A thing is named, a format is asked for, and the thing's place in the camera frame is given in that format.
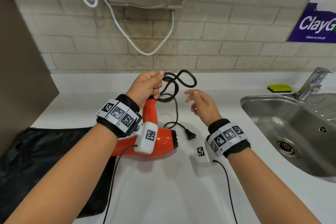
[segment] green sponge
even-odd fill
[[[293,88],[288,86],[287,84],[269,85],[268,89],[273,93],[289,93],[293,91]]]

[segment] brick wall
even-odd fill
[[[52,73],[147,71],[336,71],[336,44],[286,43],[308,0],[186,0],[170,39],[137,54],[107,5],[82,0],[15,0]],[[143,51],[167,35],[170,11],[115,7]]]

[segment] black plug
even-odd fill
[[[196,138],[196,134],[194,134],[193,132],[191,132],[189,129],[186,129],[185,133],[187,134],[188,140],[193,140],[193,139]]]

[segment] sink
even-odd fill
[[[307,174],[336,183],[336,94],[250,96],[241,107],[276,150]]]

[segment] wristband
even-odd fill
[[[208,128],[210,135],[206,141],[216,156],[238,153],[251,147],[246,134],[235,123],[227,119],[220,119],[212,123]]]
[[[96,114],[97,123],[111,130],[118,138],[132,134],[142,116],[139,106],[127,95],[110,99]]]

